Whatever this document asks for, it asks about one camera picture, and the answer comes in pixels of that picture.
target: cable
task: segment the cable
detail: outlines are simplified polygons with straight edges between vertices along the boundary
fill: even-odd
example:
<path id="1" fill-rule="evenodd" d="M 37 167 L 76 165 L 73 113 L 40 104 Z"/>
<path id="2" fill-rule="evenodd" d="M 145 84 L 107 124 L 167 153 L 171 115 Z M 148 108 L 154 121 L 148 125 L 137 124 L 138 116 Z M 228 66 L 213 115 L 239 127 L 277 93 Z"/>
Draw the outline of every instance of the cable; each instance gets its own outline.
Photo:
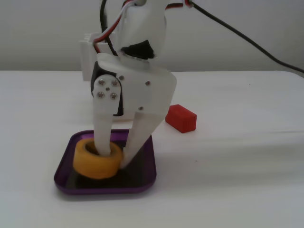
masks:
<path id="1" fill-rule="evenodd" d="M 103 31 L 103 33 L 100 35 L 100 37 L 94 39 L 93 46 L 94 46 L 94 49 L 95 49 L 95 51 L 97 53 L 100 53 L 100 50 L 99 50 L 99 48 L 97 46 L 97 43 L 104 41 L 114 31 L 114 29 L 117 27 L 117 25 L 118 25 L 118 23 L 119 23 L 120 18 L 122 17 L 122 15 L 132 5 L 134 5 L 134 1 L 133 0 L 129 0 L 128 3 L 126 3 L 124 5 L 124 7 L 122 8 L 122 10 L 118 14 L 117 18 L 114 21 L 114 24 L 111 27 L 107 28 L 105 31 Z"/>
<path id="2" fill-rule="evenodd" d="M 106 30 L 106 28 L 107 28 L 107 26 L 106 26 L 107 25 L 107 21 L 106 21 L 107 16 L 105 14 L 105 4 L 106 4 L 106 1 L 107 0 L 103 0 L 102 3 L 101 3 L 101 6 L 100 6 L 100 15 L 99 15 L 99 17 L 100 17 L 101 32 L 104 32 Z M 112 54 L 115 55 L 115 56 L 118 56 L 117 52 L 113 48 L 113 44 L 112 44 L 112 42 L 110 40 L 110 37 L 105 38 L 105 41 L 108 43 L 109 48 L 110 48 Z"/>
<path id="3" fill-rule="evenodd" d="M 199 12 L 201 12 L 202 14 L 206 15 L 207 17 L 209 17 L 210 19 L 214 20 L 215 22 L 221 24 L 222 26 L 226 27 L 227 29 L 229 29 L 230 31 L 234 32 L 235 34 L 237 34 L 238 36 L 240 36 L 241 38 L 243 38 L 244 40 L 246 40 L 248 43 L 252 44 L 254 47 L 256 47 L 258 50 L 260 50 L 262 53 L 264 53 L 266 56 L 268 56 L 271 60 L 275 61 L 276 63 L 299 71 L 301 73 L 304 73 L 304 70 L 298 67 L 295 67 L 293 65 L 290 65 L 288 63 L 282 62 L 280 60 L 278 60 L 277 58 L 275 58 L 273 55 L 271 55 L 269 52 L 267 52 L 264 48 L 262 48 L 261 46 L 259 46 L 256 42 L 254 42 L 252 39 L 250 39 L 249 37 L 247 37 L 246 35 L 244 35 L 243 33 L 239 32 L 238 30 L 236 30 L 235 28 L 233 28 L 232 26 L 230 26 L 229 24 L 223 22 L 221 19 L 218 19 L 217 17 L 213 16 L 212 14 L 210 14 L 209 12 L 205 11 L 203 8 L 199 7 L 197 4 L 195 4 L 193 1 L 190 2 L 191 5 L 198 10 Z"/>
<path id="4" fill-rule="evenodd" d="M 192 4 L 190 3 L 189 0 L 182 0 L 185 6 L 188 6 L 189 8 L 192 8 Z"/>
<path id="5" fill-rule="evenodd" d="M 167 5 L 166 10 L 173 9 L 173 8 L 182 8 L 183 6 L 184 6 L 184 4 L 182 4 L 182 3 L 171 3 L 171 4 Z"/>

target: orange ring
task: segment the orange ring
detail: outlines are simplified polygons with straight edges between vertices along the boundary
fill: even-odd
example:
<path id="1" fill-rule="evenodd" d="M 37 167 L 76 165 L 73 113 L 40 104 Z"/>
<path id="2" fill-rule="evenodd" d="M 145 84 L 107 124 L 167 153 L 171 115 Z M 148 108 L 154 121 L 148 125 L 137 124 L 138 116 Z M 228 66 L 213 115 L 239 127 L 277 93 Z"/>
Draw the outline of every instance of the orange ring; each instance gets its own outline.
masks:
<path id="1" fill-rule="evenodd" d="M 92 179 L 106 179 L 116 175 L 122 160 L 122 150 L 110 142 L 111 155 L 101 157 L 89 152 L 86 148 L 90 144 L 96 150 L 94 139 L 82 139 L 76 144 L 73 167 L 81 175 Z"/>

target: black cable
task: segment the black cable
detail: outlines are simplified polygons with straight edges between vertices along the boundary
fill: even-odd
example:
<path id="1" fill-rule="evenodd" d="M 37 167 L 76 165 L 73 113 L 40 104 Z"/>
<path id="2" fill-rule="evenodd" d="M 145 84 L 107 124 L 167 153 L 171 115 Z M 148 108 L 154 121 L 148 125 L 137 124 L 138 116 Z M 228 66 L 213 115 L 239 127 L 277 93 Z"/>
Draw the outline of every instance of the black cable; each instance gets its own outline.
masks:
<path id="1" fill-rule="evenodd" d="M 105 4 L 106 4 L 106 1 L 107 0 L 103 0 L 102 3 L 101 3 L 101 6 L 100 6 L 100 13 L 99 13 L 99 17 L 100 17 L 100 25 L 101 25 L 101 32 L 104 32 L 107 28 L 106 24 L 107 24 L 107 21 L 106 21 L 106 15 L 105 15 Z M 110 40 L 110 37 L 107 37 L 105 38 L 105 41 L 108 43 L 109 45 L 109 48 L 112 52 L 113 55 L 115 56 L 118 56 L 117 52 L 114 50 L 113 48 L 113 44 Z"/>
<path id="2" fill-rule="evenodd" d="M 210 14 L 209 12 L 205 11 L 203 8 L 199 7 L 197 4 L 195 4 L 194 2 L 191 2 L 191 4 L 193 5 L 193 7 L 198 10 L 199 12 L 201 12 L 202 14 L 206 15 L 207 17 L 209 17 L 210 19 L 216 21 L 217 23 L 221 24 L 222 26 L 226 27 L 227 29 L 229 29 L 230 31 L 234 32 L 235 34 L 237 34 L 238 36 L 242 37 L 244 40 L 246 40 L 248 43 L 252 44 L 254 47 L 256 47 L 257 49 L 259 49 L 261 52 L 263 52 L 266 56 L 268 56 L 271 60 L 275 61 L 276 63 L 284 66 L 284 67 L 288 67 L 290 69 L 299 71 L 301 73 L 304 73 L 304 70 L 298 67 L 295 67 L 293 65 L 284 63 L 280 60 L 278 60 L 277 58 L 275 58 L 273 55 L 271 55 L 269 52 L 267 52 L 264 48 L 262 48 L 261 46 L 259 46 L 256 42 L 254 42 L 252 39 L 250 39 L 249 37 L 245 36 L 243 33 L 237 31 L 235 28 L 233 28 L 232 26 L 230 26 L 229 24 L 223 22 L 221 19 L 218 19 L 217 17 L 213 16 L 212 14 Z"/>

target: white wire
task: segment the white wire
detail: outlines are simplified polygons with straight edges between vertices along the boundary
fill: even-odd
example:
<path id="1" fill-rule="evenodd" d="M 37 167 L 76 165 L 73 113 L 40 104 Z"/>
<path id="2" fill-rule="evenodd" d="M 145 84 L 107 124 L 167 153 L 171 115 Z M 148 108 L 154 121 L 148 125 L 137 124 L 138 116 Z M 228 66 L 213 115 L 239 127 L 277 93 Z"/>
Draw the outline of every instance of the white wire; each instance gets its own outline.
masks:
<path id="1" fill-rule="evenodd" d="M 135 5 L 135 1 L 134 1 L 134 0 L 133 0 L 133 1 L 130 1 L 130 2 L 128 2 L 128 3 L 126 3 L 126 4 L 123 6 L 123 8 L 122 8 L 122 10 L 120 11 L 120 13 L 118 14 L 117 18 L 115 19 L 113 25 L 114 25 L 117 21 L 119 21 L 119 20 L 120 20 L 120 17 L 126 12 L 126 10 L 127 10 L 130 6 L 133 6 L 133 5 Z M 104 34 L 106 34 L 106 33 L 113 27 L 113 25 L 111 25 L 110 27 L 108 27 L 100 36 L 96 37 L 96 39 L 99 39 L 99 38 L 101 38 Z"/>

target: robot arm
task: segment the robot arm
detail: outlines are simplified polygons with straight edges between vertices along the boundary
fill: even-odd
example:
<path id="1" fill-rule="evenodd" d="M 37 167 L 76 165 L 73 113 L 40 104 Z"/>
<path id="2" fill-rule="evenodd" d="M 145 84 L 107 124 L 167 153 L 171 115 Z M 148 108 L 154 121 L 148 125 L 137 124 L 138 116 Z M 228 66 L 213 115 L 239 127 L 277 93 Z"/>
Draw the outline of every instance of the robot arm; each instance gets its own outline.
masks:
<path id="1" fill-rule="evenodd" d="M 164 120 L 176 86 L 168 70 L 148 59 L 163 48 L 166 31 L 164 12 L 169 0 L 130 1 L 116 31 L 118 57 L 97 55 L 91 81 L 94 104 L 95 147 L 100 156 L 110 156 L 113 115 L 134 112 L 121 168 L 126 167 L 151 133 Z"/>

